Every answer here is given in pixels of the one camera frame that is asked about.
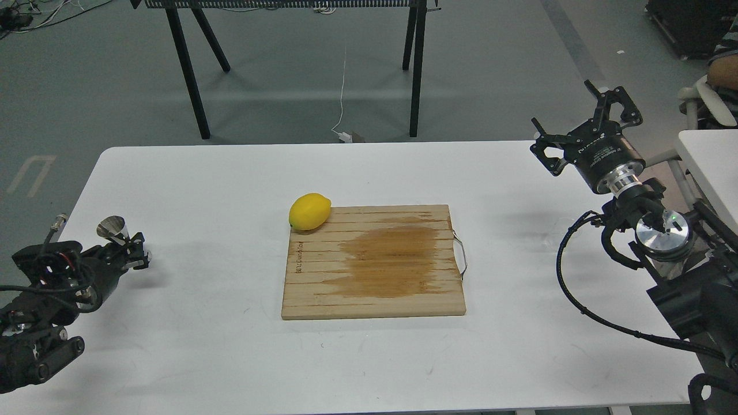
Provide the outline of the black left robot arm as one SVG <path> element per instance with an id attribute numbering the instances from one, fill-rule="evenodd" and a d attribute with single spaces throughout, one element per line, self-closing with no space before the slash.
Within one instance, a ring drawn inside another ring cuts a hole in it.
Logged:
<path id="1" fill-rule="evenodd" d="M 127 271 L 150 264 L 144 234 L 129 234 L 121 216 L 102 220 L 96 232 L 107 244 L 87 250 L 73 240 L 52 242 L 67 220 L 59 214 L 41 244 L 12 256 L 29 286 L 2 285 L 17 292 L 1 312 L 2 393 L 45 383 L 80 357 L 85 341 L 67 326 L 99 310 Z"/>

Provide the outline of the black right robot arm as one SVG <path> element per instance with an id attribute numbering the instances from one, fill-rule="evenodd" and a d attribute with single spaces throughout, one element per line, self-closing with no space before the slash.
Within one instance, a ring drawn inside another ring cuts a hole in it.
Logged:
<path id="1" fill-rule="evenodd" d="M 556 276 L 569 302 L 583 315 L 620 333 L 667 348 L 722 361 L 730 378 L 699 373 L 688 384 L 693 414 L 709 414 L 703 389 L 736 395 L 736 233 L 695 196 L 675 150 L 645 160 L 624 129 L 643 116 L 625 87 L 601 91 L 593 115 L 565 135 L 549 134 L 538 120 L 532 153 L 553 176 L 574 166 L 591 191 L 611 195 L 601 213 L 587 211 L 564 234 L 556 254 Z M 600 241 L 614 262 L 648 271 L 656 284 L 647 292 L 676 337 L 645 334 L 612 323 L 589 310 L 567 288 L 562 257 L 585 224 L 601 228 Z"/>

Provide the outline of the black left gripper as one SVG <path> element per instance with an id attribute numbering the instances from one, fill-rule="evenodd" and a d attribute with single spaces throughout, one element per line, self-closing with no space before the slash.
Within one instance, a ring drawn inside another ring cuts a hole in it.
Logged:
<path id="1" fill-rule="evenodd" d="M 100 309 L 124 273 L 145 270 L 151 261 L 142 232 L 129 237 L 113 235 L 109 241 L 112 243 L 87 250 L 76 241 L 24 247 L 12 260 L 30 284 L 13 285 L 12 290 L 60 300 L 79 312 Z"/>

